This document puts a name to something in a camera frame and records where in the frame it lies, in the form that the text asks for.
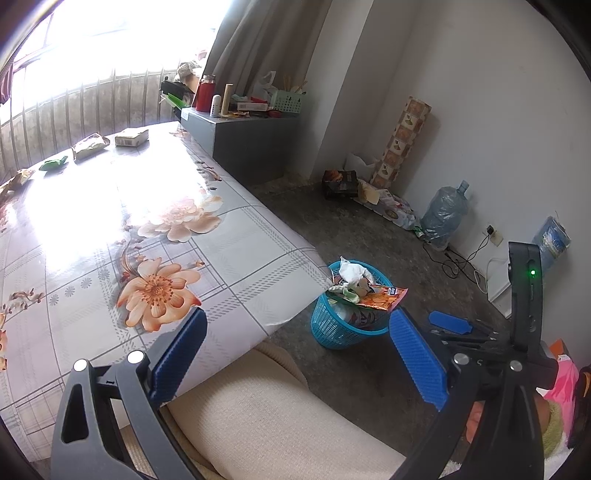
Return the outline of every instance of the blue gripper pad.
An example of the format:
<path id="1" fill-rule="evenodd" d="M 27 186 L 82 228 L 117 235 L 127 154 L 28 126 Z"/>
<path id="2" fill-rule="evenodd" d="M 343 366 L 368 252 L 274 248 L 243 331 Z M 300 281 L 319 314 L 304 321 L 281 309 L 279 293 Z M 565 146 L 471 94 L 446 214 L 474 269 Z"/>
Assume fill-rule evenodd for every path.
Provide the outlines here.
<path id="1" fill-rule="evenodd" d="M 390 338 L 423 400 L 441 411 L 447 401 L 446 372 L 404 311 L 390 315 Z"/>
<path id="2" fill-rule="evenodd" d="M 437 310 L 429 314 L 429 322 L 460 335 L 472 332 L 472 325 L 470 325 L 467 320 L 448 315 L 447 313 L 438 312 Z"/>
<path id="3" fill-rule="evenodd" d="M 205 340 L 207 335 L 205 312 L 202 309 L 193 310 L 180 330 L 170 333 L 175 337 L 152 369 L 152 385 L 148 396 L 154 408 L 174 398 L 178 386 Z"/>

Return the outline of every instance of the red thermos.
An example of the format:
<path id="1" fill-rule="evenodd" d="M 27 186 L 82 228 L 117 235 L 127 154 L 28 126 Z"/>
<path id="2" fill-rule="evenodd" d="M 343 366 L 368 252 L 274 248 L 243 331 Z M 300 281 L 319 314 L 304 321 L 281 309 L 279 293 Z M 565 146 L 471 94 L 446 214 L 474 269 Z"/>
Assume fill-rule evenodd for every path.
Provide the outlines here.
<path id="1" fill-rule="evenodd" d="M 193 106 L 198 112 L 209 112 L 212 107 L 213 95 L 216 89 L 216 76 L 215 75 L 203 75 L 199 86 L 197 87 L 197 93 L 195 93 L 195 99 L 193 100 Z"/>

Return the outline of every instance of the table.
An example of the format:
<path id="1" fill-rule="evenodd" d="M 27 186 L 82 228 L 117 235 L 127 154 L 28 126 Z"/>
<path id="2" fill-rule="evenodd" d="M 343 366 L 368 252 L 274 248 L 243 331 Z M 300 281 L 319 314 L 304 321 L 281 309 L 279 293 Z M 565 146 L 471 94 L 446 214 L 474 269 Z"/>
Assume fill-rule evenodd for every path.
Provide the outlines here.
<path id="1" fill-rule="evenodd" d="M 138 148 L 35 171 L 0 213 L 0 416 L 30 461 L 50 456 L 75 360 L 146 350 L 201 301 L 207 337 L 180 395 L 331 283 L 316 250 L 177 122 Z"/>
<path id="2" fill-rule="evenodd" d="M 293 152 L 298 115 L 223 118 L 183 108 L 181 124 L 217 163 L 244 184 L 281 177 Z"/>

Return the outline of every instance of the beige pants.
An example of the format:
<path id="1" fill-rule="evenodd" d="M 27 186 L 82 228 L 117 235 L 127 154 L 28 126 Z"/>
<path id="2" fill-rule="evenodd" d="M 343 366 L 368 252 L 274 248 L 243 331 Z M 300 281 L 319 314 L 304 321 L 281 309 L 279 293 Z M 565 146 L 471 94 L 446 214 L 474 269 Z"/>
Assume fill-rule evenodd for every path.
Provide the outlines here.
<path id="1" fill-rule="evenodd" d="M 315 397 L 269 342 L 161 411 L 207 480 L 386 480 L 404 460 Z M 122 433 L 138 469 L 153 475 L 131 428 Z"/>

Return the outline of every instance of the white wall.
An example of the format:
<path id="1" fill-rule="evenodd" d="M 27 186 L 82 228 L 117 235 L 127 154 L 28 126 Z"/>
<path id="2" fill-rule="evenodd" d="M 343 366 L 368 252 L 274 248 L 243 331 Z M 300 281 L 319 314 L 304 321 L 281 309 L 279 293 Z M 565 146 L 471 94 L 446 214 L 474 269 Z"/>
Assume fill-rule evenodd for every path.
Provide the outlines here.
<path id="1" fill-rule="evenodd" d="M 360 151 L 422 0 L 334 0 L 306 79 L 303 130 L 290 170 L 318 180 Z"/>
<path id="2" fill-rule="evenodd" d="M 408 95 L 433 107 L 394 190 L 424 213 L 437 189 L 470 183 L 452 244 L 478 247 L 487 224 L 530 241 L 558 211 L 573 243 L 545 278 L 545 340 L 591 362 L 591 82 L 554 27 L 525 0 L 426 0 L 366 152 L 380 155 Z M 507 243 L 474 260 L 486 268 Z"/>

